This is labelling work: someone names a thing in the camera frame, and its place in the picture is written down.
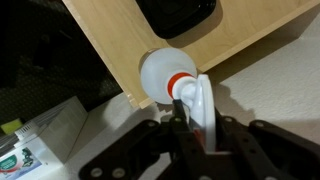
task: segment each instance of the wooden panel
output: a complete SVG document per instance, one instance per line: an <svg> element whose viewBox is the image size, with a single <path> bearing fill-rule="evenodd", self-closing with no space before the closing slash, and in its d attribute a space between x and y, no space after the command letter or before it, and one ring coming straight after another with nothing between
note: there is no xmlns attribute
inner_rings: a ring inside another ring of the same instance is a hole
<svg viewBox="0 0 320 180"><path fill-rule="evenodd" d="M206 71L320 3L320 0L218 1L213 14L170 40L157 37L135 0L63 0L133 106L152 101L139 63L152 48L176 47Z"/></svg>

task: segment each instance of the white plastic bottle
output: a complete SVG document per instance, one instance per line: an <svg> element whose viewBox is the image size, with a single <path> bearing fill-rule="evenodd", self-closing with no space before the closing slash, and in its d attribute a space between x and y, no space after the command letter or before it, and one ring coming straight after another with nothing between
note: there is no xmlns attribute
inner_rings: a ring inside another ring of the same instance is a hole
<svg viewBox="0 0 320 180"><path fill-rule="evenodd" d="M196 66L183 51L163 48L151 52L141 68L141 84L147 95L161 104L181 99L190 109L193 130L200 133L207 153L215 151L215 112L207 75L197 77Z"/></svg>

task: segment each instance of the wooden shelf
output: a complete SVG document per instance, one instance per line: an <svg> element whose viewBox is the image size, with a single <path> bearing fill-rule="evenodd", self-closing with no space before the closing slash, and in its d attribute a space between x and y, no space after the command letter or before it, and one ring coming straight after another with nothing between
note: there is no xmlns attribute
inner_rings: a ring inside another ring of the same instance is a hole
<svg viewBox="0 0 320 180"><path fill-rule="evenodd" d="M150 49L176 47L207 71L320 3L320 0L217 1L213 14L184 34L157 37L135 0L63 0L132 106L152 103L139 63Z"/></svg>

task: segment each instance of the label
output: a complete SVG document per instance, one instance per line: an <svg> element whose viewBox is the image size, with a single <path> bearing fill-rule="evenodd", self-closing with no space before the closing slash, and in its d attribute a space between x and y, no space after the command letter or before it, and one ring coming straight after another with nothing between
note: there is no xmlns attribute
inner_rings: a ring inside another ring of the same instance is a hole
<svg viewBox="0 0 320 180"><path fill-rule="evenodd" d="M0 179L15 180L41 166L28 148L16 149L0 158Z"/></svg>

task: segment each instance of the green label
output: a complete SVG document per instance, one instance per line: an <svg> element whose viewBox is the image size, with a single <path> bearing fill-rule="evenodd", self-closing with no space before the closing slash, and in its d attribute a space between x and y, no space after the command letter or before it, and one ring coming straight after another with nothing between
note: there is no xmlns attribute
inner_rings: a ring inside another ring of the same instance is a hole
<svg viewBox="0 0 320 180"><path fill-rule="evenodd" d="M12 169L16 164L17 164L17 157L15 155L12 155L0 162L0 169L9 170L9 169Z"/></svg>

